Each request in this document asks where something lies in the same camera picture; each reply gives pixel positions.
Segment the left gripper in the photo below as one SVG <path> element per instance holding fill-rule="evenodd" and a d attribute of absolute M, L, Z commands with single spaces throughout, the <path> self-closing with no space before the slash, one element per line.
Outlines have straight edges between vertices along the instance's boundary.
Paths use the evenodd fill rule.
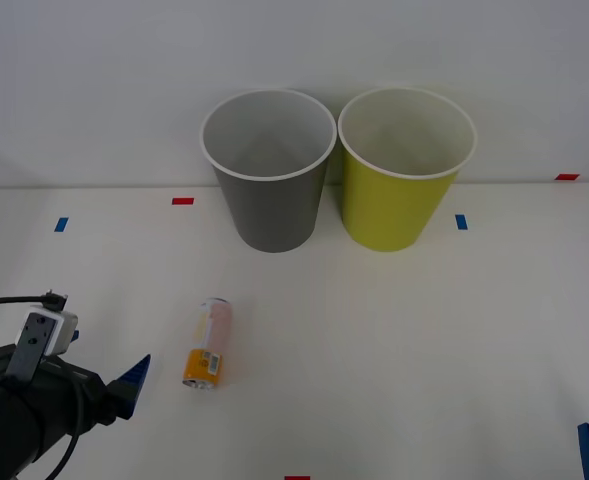
<path fill-rule="evenodd" d="M 75 330 L 71 339 L 79 338 Z M 133 367 L 107 386 L 94 372 L 65 363 L 67 370 L 56 362 L 44 362 L 32 381 L 35 392 L 33 406 L 43 417 L 48 429 L 73 431 L 78 416 L 77 394 L 81 392 L 83 407 L 82 431 L 95 425 L 108 426 L 112 420 L 129 420 L 135 411 L 150 367 L 151 355 L 146 355 Z"/>

